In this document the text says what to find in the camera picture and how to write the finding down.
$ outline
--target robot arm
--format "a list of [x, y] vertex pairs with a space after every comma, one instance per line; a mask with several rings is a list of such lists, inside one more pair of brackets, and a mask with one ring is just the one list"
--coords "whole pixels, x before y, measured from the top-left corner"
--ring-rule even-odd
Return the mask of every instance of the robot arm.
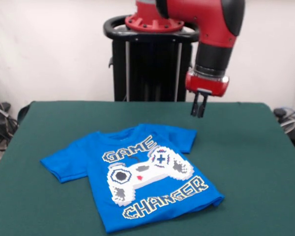
[[[156, 0], [156, 6], [165, 18], [199, 26], [196, 63], [186, 75], [186, 88], [195, 93], [191, 114], [203, 117], [207, 97], [223, 96], [227, 89], [225, 70], [241, 29], [245, 0]], [[200, 106], [199, 94], [204, 97]]]

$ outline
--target blue t-shirt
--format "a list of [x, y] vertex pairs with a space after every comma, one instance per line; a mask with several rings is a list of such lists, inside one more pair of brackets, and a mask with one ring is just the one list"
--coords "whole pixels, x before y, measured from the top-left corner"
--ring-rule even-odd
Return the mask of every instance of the blue t-shirt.
[[196, 133], [154, 124], [95, 132], [41, 163], [61, 183], [88, 176], [111, 233], [221, 203], [224, 196], [182, 155], [191, 151]]

